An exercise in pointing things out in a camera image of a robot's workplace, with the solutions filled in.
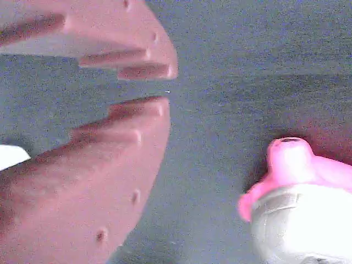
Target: pink plastic toy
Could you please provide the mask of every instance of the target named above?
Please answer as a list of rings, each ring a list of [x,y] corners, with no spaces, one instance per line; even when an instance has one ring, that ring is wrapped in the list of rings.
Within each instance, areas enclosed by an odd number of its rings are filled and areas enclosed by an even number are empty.
[[[120,79],[173,79],[177,56],[142,0],[0,0],[0,53],[77,58]]]
[[[134,229],[169,135],[166,98],[117,104],[0,173],[0,263],[105,263]]]
[[[268,147],[268,173],[239,200],[239,213],[251,221],[253,204],[284,186],[323,185],[352,193],[352,166],[315,156],[310,145],[297,137],[274,140]]]

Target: pink toy head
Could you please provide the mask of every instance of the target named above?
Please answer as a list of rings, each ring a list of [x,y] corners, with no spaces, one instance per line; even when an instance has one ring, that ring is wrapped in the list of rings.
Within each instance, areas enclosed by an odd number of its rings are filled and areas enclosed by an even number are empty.
[[[268,192],[294,184],[315,184],[352,192],[352,166],[315,156],[310,145],[298,137],[273,140],[267,151],[268,172],[238,203],[243,219],[251,220],[254,202]]]

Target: dark gray tabletop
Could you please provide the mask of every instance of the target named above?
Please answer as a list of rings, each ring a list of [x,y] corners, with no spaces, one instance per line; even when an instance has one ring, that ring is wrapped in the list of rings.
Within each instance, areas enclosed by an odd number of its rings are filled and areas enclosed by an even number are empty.
[[[71,59],[0,56],[2,143],[36,155],[111,103],[164,95],[172,131],[138,227],[113,263],[260,263],[239,195],[268,143],[298,135],[352,164],[351,1],[148,1],[177,80],[126,82]]]

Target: small hole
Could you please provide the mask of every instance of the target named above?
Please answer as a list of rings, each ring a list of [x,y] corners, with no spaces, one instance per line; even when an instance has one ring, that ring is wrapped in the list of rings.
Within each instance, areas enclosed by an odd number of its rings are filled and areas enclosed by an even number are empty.
[[[289,137],[286,139],[281,139],[281,142],[290,142],[290,141],[299,141],[299,139],[290,139]]]
[[[136,189],[133,194],[132,194],[132,204],[136,205],[140,202],[141,200],[141,191],[139,189]]]
[[[156,34],[155,32],[152,34],[152,41],[154,43],[157,43],[159,40],[158,34]]]
[[[124,0],[123,1],[123,7],[128,10],[130,8],[130,1],[129,0]]]
[[[106,228],[102,228],[98,231],[98,233],[96,234],[95,240],[98,243],[102,243],[107,241],[108,239],[108,230]]]

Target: plastic comb-like part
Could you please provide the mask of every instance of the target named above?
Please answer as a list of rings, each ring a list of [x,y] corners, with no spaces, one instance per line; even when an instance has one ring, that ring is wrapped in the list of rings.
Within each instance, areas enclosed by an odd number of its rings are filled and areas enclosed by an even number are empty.
[[[285,186],[312,184],[352,193],[352,166],[314,155],[303,139],[285,137],[272,141],[267,159],[268,173],[239,200],[239,213],[246,221],[251,221],[252,206],[257,200]]]
[[[173,79],[177,55],[143,0],[0,0],[0,53],[77,58],[120,79]]]
[[[140,219],[168,134],[166,98],[130,101],[2,171],[0,263],[105,263]]]

